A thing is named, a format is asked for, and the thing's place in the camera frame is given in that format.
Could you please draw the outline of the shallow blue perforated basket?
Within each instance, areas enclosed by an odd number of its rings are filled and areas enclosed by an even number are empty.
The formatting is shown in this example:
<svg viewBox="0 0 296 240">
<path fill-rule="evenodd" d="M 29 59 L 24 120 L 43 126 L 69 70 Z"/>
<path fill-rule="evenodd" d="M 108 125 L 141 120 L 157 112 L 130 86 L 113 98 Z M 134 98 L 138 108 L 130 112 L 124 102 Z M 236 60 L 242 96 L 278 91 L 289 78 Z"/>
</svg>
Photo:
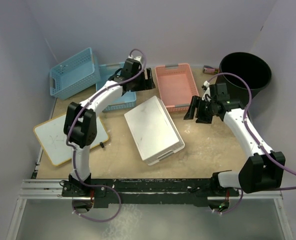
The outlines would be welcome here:
<svg viewBox="0 0 296 240">
<path fill-rule="evenodd" d="M 96 90 L 100 90 L 108 81 L 109 77 L 111 77 L 117 70 L 122 69 L 123 67 L 124 62 L 99 65 L 100 81 L 95 84 Z M 136 101 L 136 93 L 129 91 L 109 104 L 103 110 L 103 112 L 134 108 L 136 106 Z"/>
</svg>

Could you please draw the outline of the white perforated basket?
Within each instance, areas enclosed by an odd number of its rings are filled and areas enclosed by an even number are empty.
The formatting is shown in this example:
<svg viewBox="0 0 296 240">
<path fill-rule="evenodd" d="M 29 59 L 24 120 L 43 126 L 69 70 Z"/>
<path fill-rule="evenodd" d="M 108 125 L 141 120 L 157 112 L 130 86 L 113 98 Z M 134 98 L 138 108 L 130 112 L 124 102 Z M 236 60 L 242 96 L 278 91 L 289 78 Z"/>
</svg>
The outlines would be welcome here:
<svg viewBox="0 0 296 240">
<path fill-rule="evenodd" d="M 141 160 L 148 166 L 181 151 L 185 143 L 166 106 L 153 96 L 124 114 Z"/>
</svg>

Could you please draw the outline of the large black bucket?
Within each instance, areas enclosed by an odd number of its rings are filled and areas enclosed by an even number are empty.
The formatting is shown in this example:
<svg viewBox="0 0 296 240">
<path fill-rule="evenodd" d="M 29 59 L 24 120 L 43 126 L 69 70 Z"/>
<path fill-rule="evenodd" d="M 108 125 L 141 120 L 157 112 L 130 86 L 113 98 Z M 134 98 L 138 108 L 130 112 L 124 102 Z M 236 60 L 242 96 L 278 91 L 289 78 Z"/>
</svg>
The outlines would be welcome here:
<svg viewBox="0 0 296 240">
<path fill-rule="evenodd" d="M 220 73 L 231 73 L 242 78 L 249 86 L 251 97 L 254 98 L 265 89 L 272 80 L 269 65 L 260 57 L 247 52 L 233 52 L 226 55 L 219 64 Z M 221 75 L 217 83 L 226 83 L 228 94 L 238 99 L 243 105 L 249 102 L 249 93 L 245 84 L 231 75 Z"/>
</svg>

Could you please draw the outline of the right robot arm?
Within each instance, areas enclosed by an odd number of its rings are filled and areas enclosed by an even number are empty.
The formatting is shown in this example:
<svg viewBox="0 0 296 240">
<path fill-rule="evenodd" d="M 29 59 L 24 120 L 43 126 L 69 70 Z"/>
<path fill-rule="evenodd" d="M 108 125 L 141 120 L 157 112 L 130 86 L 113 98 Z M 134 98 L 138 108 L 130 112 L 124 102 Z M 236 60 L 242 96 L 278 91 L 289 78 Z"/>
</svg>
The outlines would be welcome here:
<svg viewBox="0 0 296 240">
<path fill-rule="evenodd" d="M 281 186 L 284 154 L 274 151 L 259 135 L 249 120 L 247 110 L 239 99 L 232 99 L 225 83 L 210 84 L 205 81 L 203 96 L 194 95 L 184 120 L 195 119 L 200 124 L 211 124 L 217 116 L 237 138 L 246 155 L 240 172 L 231 170 L 213 174 L 210 190 L 216 196 L 228 188 L 238 188 L 245 193 L 277 189 Z"/>
</svg>

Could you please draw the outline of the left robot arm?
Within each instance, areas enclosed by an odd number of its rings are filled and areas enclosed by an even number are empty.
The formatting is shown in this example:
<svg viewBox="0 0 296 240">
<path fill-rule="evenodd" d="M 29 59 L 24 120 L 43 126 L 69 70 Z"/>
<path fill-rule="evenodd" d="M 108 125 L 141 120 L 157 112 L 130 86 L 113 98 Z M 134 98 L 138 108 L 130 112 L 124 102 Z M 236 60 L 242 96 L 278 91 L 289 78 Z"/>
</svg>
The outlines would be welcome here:
<svg viewBox="0 0 296 240">
<path fill-rule="evenodd" d="M 145 78 L 146 61 L 129 55 L 121 69 L 88 99 L 71 102 L 66 111 L 63 132 L 66 145 L 72 148 L 72 171 L 68 181 L 79 196 L 91 191 L 90 146 L 97 137 L 97 118 L 113 101 L 127 92 L 150 90 L 155 87 L 151 77 Z"/>
</svg>

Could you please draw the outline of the whiteboard with yellow frame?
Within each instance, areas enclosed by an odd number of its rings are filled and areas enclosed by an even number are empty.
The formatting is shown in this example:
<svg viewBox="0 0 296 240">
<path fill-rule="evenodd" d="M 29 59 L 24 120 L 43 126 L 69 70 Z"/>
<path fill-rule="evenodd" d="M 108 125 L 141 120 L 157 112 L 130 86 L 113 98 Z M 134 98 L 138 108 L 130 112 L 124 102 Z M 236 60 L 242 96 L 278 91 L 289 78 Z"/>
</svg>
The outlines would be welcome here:
<svg viewBox="0 0 296 240">
<path fill-rule="evenodd" d="M 33 131 L 40 145 L 45 151 L 53 166 L 59 166 L 70 161 L 73 156 L 73 148 L 66 144 L 67 136 L 64 134 L 66 115 L 61 114 L 34 127 Z M 101 119 L 96 120 L 97 135 L 90 146 L 84 149 L 78 148 L 76 158 L 88 157 L 90 149 L 99 146 L 109 140 L 108 132 Z"/>
</svg>

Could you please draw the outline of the pink marker pen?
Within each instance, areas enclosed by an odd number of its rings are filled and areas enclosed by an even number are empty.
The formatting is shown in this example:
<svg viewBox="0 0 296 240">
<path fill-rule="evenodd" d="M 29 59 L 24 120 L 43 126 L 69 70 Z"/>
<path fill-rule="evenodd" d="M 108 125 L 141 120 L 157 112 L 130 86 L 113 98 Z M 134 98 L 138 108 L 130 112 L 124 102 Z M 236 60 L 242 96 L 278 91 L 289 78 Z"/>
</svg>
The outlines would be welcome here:
<svg viewBox="0 0 296 240">
<path fill-rule="evenodd" d="M 219 69 L 208 65 L 204 65 L 202 68 L 202 72 L 207 75 L 216 75 L 219 73 Z"/>
</svg>

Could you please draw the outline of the tall blue perforated basket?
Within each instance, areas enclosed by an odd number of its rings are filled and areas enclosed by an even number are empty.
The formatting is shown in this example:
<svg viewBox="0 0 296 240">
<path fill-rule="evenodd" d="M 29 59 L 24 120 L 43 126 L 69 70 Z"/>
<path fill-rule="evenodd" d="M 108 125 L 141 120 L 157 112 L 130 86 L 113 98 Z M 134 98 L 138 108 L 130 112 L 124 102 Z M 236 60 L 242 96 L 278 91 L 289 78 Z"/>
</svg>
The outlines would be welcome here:
<svg viewBox="0 0 296 240">
<path fill-rule="evenodd" d="M 66 100 L 100 80 L 97 57 L 88 47 L 50 69 L 50 95 Z"/>
</svg>

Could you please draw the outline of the aluminium frame rail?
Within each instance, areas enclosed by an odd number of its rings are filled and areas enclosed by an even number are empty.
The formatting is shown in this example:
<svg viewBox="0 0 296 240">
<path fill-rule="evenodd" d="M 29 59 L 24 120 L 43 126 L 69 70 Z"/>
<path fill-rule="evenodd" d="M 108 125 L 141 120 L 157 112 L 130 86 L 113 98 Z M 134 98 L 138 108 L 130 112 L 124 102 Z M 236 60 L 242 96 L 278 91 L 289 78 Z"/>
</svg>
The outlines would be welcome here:
<svg viewBox="0 0 296 240">
<path fill-rule="evenodd" d="M 58 179 L 22 182 L 9 240 L 291 240 L 276 191 L 208 197 L 208 206 L 123 204 L 94 208 L 62 196 Z"/>
</svg>

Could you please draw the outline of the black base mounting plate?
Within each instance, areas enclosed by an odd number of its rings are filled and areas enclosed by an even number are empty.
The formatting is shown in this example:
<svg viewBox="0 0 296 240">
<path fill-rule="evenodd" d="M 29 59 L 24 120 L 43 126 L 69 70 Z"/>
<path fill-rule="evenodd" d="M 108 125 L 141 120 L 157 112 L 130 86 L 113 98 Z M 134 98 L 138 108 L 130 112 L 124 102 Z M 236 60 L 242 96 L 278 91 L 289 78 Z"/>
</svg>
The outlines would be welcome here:
<svg viewBox="0 0 296 240">
<path fill-rule="evenodd" d="M 77 180 L 61 180 L 62 196 L 80 200 L 94 197 L 94 208 L 107 208 L 118 204 L 139 205 L 193 205 L 206 207 L 209 197 L 224 199 L 227 196 L 237 197 L 239 193 L 233 188 L 220 187 L 212 178 L 97 178 L 88 184 L 96 185 L 94 189 Z M 109 188 L 117 191 L 118 196 Z"/>
</svg>

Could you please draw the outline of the pink perforated basket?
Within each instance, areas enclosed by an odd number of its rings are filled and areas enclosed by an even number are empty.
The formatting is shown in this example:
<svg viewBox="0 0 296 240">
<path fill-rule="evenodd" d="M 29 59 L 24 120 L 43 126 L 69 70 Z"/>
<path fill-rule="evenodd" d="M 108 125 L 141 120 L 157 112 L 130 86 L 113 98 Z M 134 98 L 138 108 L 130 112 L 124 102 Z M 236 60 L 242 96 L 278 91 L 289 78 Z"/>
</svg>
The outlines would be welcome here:
<svg viewBox="0 0 296 240">
<path fill-rule="evenodd" d="M 199 92 L 188 63 L 155 67 L 159 95 L 168 112 L 186 112 Z"/>
</svg>

